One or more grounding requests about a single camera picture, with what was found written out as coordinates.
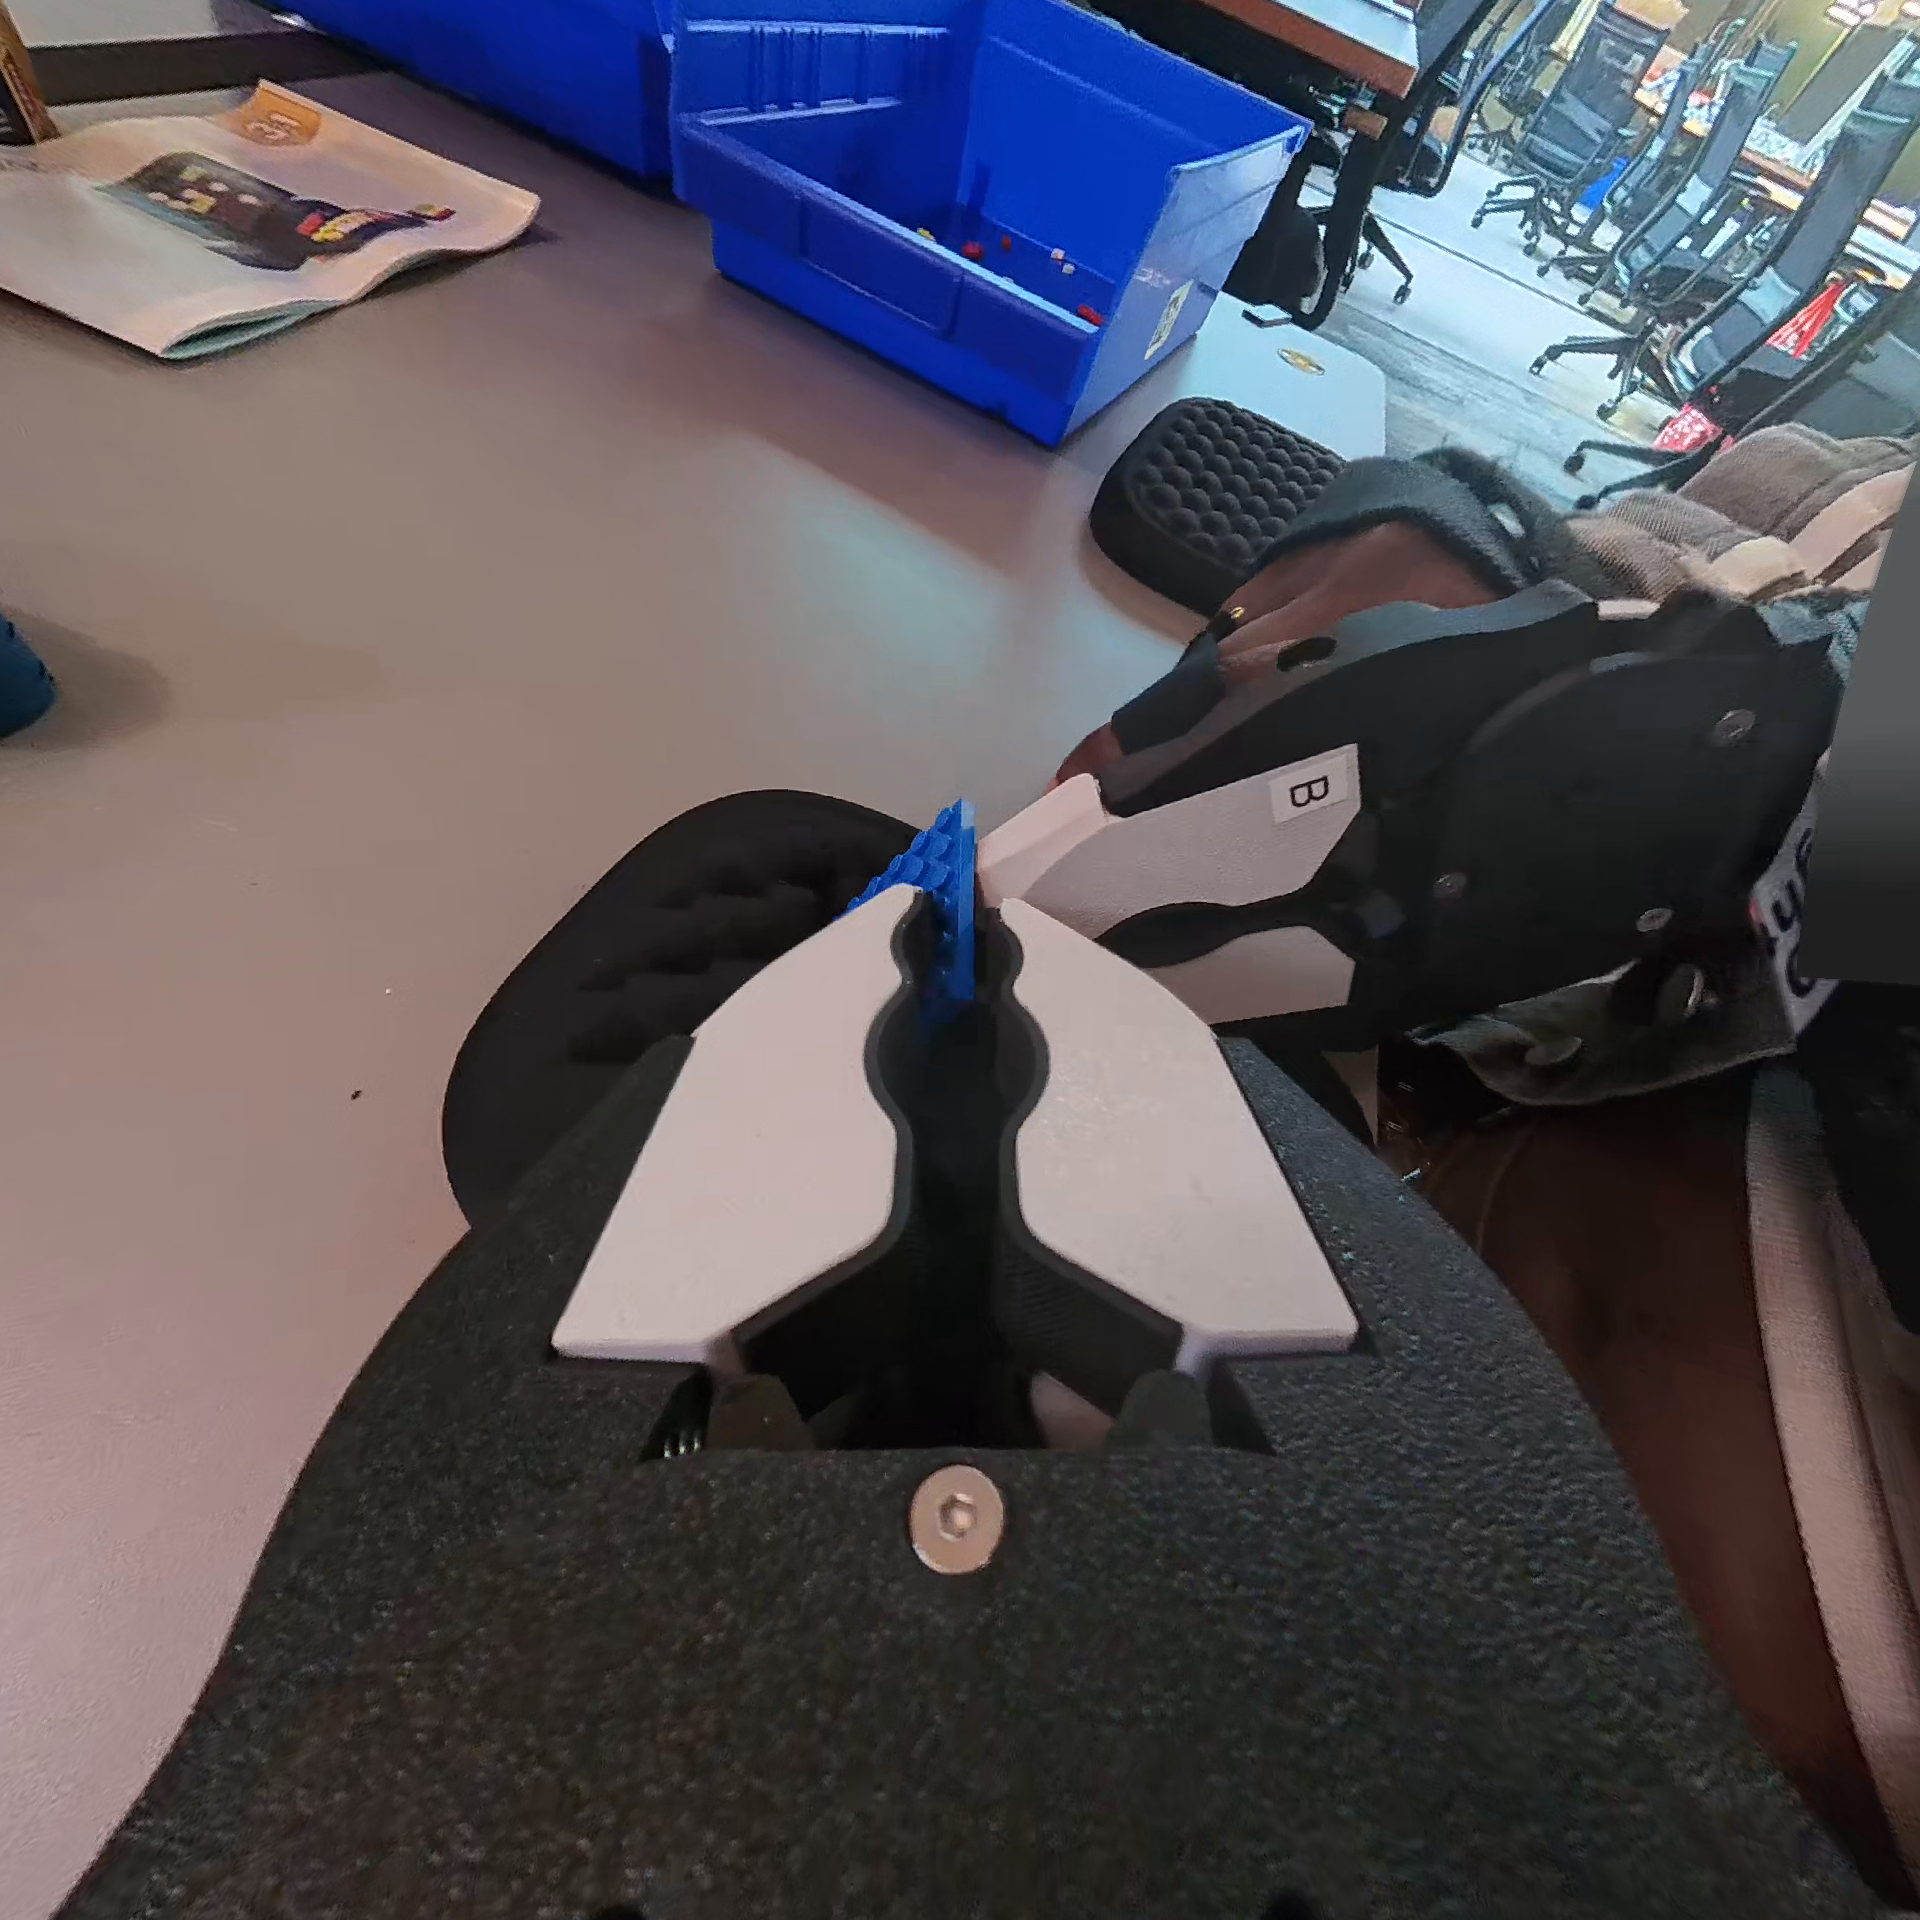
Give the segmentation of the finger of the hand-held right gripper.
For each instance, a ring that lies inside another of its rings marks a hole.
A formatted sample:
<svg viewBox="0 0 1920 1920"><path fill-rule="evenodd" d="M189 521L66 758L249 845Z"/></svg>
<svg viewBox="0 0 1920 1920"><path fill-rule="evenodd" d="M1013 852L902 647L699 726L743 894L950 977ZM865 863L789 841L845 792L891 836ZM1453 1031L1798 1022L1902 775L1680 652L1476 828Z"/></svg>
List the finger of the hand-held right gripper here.
<svg viewBox="0 0 1920 1920"><path fill-rule="evenodd" d="M1209 1026L1343 1006L1355 971L1350 921L1290 899L1166 905L1096 940L1149 971Z"/></svg>
<svg viewBox="0 0 1920 1920"><path fill-rule="evenodd" d="M1139 816L1074 775L976 841L976 894L986 906L1023 899L1084 938L1153 906L1246 906L1306 889L1355 811L1355 745Z"/></svg>

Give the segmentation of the blue plastic bin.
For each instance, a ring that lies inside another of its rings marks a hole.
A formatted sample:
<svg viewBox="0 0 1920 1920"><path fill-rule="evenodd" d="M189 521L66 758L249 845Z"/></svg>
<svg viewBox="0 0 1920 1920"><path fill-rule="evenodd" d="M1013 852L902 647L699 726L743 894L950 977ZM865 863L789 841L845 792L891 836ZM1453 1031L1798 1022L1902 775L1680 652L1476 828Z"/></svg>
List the blue plastic bin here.
<svg viewBox="0 0 1920 1920"><path fill-rule="evenodd" d="M1311 125L1054 0L674 3L674 193L717 270L1054 449L1179 352ZM919 227L1014 227L1107 331Z"/></svg>
<svg viewBox="0 0 1920 1920"><path fill-rule="evenodd" d="M670 3L655 0L296 0L446 93L526 125L631 175L670 175Z"/></svg>

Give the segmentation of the blue toy game console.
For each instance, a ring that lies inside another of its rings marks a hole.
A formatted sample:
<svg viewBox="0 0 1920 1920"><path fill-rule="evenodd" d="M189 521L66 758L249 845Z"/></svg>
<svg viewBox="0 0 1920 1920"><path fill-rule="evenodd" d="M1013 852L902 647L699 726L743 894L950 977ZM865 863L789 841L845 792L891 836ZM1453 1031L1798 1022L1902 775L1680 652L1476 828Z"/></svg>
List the blue toy game console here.
<svg viewBox="0 0 1920 1920"><path fill-rule="evenodd" d="M32 729L61 702L61 679L24 639L24 630L0 613L0 738Z"/></svg>

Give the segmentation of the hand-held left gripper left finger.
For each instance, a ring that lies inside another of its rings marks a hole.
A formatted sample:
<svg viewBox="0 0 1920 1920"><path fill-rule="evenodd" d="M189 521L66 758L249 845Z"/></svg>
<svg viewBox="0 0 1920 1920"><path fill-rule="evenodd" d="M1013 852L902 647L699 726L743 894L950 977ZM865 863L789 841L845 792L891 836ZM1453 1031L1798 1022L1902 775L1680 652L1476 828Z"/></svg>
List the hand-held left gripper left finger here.
<svg viewBox="0 0 1920 1920"><path fill-rule="evenodd" d="M848 1377L911 1244L911 1135L882 1082L919 1037L922 889L891 884L691 1037L554 1329L557 1355Z"/></svg>

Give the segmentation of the row of black office chairs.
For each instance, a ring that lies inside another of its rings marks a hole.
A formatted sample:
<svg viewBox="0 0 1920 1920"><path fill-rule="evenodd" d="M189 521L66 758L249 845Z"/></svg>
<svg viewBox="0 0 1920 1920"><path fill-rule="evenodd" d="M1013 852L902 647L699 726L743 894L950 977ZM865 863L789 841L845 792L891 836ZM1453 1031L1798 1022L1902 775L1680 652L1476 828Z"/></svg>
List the row of black office chairs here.
<svg viewBox="0 0 1920 1920"><path fill-rule="evenodd" d="M1689 175L1673 180L1596 270L1596 296L1625 309L1610 337L1567 337L1536 353L1529 374L1567 353L1610 361L1612 389L1596 417L1689 399L1741 374L1745 361L1786 367L1770 347L1847 267L1865 207L1915 135L1915 40L1889 79L1875 74L1860 105L1798 188L1777 203L1765 175L1741 164L1770 98L1770 58L1730 63L1719 120L1697 143Z"/></svg>

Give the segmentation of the blue studded building plate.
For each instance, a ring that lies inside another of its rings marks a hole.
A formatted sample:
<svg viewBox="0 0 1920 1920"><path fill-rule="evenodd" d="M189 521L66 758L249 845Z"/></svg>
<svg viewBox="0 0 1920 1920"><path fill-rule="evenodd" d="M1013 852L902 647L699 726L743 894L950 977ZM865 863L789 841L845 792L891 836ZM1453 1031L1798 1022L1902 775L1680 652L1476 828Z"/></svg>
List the blue studded building plate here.
<svg viewBox="0 0 1920 1920"><path fill-rule="evenodd" d="M926 828L911 836L840 918L887 889L911 889L926 905L926 955L919 971L922 1026L945 1026L976 1003L976 811L950 800Z"/></svg>

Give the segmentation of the scattered small loose bricks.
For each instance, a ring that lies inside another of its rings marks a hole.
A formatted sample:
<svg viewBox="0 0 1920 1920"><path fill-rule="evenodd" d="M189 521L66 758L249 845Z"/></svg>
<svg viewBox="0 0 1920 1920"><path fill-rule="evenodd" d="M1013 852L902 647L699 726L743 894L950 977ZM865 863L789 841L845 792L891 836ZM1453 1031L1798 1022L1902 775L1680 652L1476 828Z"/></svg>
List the scattered small loose bricks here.
<svg viewBox="0 0 1920 1920"><path fill-rule="evenodd" d="M1014 227L966 227L959 219L945 227L919 227L919 242L942 245L966 270L992 274L1001 290L1039 299L1092 331L1107 331L1111 321L1116 288L1065 245L1032 242Z"/></svg>

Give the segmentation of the black office chair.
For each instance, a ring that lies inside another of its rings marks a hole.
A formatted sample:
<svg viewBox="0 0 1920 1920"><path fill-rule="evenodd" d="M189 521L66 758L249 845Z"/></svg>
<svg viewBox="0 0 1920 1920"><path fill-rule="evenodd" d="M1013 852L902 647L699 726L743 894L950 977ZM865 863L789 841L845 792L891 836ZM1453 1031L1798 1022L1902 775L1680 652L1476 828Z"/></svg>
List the black office chair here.
<svg viewBox="0 0 1920 1920"><path fill-rule="evenodd" d="M1279 309L1298 331L1317 331L1334 316L1360 257L1401 270L1397 307L1412 296L1412 267L1372 219L1372 193L1401 164L1407 112L1350 109L1343 129L1343 148L1334 148L1334 135L1306 135L1225 282L1225 296ZM1303 207L1303 180L1317 164L1334 164L1334 203Z"/></svg>

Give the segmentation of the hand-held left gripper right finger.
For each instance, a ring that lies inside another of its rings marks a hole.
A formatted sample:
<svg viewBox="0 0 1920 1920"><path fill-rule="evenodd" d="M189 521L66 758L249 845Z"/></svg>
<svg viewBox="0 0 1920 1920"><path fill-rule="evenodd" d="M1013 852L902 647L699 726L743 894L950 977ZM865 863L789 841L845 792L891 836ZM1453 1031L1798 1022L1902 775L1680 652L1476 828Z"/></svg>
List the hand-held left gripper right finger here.
<svg viewBox="0 0 1920 1920"><path fill-rule="evenodd" d="M1225 1044L1166 984L1013 899L992 994L992 1312L1047 1377L1209 1377L1355 1348Z"/></svg>

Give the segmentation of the black foam pad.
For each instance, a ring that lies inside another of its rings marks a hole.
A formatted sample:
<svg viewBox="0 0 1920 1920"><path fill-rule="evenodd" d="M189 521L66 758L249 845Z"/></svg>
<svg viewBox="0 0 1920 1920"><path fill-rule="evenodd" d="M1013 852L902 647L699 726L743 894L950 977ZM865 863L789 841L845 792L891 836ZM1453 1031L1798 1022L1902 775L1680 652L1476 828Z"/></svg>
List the black foam pad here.
<svg viewBox="0 0 1920 1920"><path fill-rule="evenodd" d="M911 822L803 790L681 811L504 977L446 1085L446 1175L469 1228L660 1042L829 926Z"/></svg>
<svg viewBox="0 0 1920 1920"><path fill-rule="evenodd" d="M1107 469L1092 544L1132 580L1209 617L1343 469L1348 458L1317 437L1229 399L1186 394Z"/></svg>

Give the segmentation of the blue and yellow toy box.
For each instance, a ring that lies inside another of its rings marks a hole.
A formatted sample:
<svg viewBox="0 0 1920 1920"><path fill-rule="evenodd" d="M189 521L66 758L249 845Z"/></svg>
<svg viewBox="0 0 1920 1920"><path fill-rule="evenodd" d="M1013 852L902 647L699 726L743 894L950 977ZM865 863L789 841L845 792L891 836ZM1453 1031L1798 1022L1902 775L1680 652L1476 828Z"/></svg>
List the blue and yellow toy box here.
<svg viewBox="0 0 1920 1920"><path fill-rule="evenodd" d="M11 3L0 3L0 148L32 148L61 137L32 58L14 31Z"/></svg>

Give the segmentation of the wooden office desk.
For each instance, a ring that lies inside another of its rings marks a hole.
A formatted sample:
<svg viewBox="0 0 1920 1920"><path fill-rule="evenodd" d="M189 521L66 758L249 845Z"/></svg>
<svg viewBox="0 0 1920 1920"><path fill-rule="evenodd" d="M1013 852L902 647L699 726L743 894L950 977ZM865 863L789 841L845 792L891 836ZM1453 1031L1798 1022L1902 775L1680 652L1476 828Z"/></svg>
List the wooden office desk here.
<svg viewBox="0 0 1920 1920"><path fill-rule="evenodd" d="M1443 105L1443 79L1493 14L1490 0L1206 0L1206 8L1360 89L1376 120L1380 180L1407 175Z"/></svg>

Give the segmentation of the person's right forearm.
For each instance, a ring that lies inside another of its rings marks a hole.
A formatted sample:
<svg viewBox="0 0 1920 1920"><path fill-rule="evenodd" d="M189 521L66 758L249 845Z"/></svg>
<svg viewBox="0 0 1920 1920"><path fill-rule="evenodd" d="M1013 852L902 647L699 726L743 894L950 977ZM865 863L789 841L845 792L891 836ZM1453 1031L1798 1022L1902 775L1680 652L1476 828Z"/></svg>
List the person's right forearm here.
<svg viewBox="0 0 1920 1920"><path fill-rule="evenodd" d="M1719 592L1735 604L1870 596L1893 531L1915 435L1829 437L1765 426L1719 449L1673 491L1631 488L1567 514L1567 544L1596 560L1599 604L1673 604Z"/></svg>

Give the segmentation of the person's right hand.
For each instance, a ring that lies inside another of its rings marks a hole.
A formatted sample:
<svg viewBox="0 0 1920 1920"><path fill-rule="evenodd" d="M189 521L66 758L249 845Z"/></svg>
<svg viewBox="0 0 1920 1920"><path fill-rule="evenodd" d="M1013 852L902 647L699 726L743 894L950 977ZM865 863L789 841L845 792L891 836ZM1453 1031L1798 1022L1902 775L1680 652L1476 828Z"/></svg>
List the person's right hand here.
<svg viewBox="0 0 1920 1920"><path fill-rule="evenodd" d="M1418 521L1372 521L1360 531L1293 544L1221 604L1225 652L1258 652L1298 637L1327 637L1343 617L1372 609L1490 609L1515 585L1481 574Z"/></svg>

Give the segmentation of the white instruction booklet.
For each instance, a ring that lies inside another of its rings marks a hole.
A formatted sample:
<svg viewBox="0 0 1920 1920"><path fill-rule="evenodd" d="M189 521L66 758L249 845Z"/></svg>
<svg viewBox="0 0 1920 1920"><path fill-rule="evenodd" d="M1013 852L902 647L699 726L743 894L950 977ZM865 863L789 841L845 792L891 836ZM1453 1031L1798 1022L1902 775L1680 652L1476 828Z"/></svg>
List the white instruction booklet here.
<svg viewBox="0 0 1920 1920"><path fill-rule="evenodd" d="M219 353L446 257L539 193L257 83L227 112L101 120L0 164L0 288L156 361Z"/></svg>

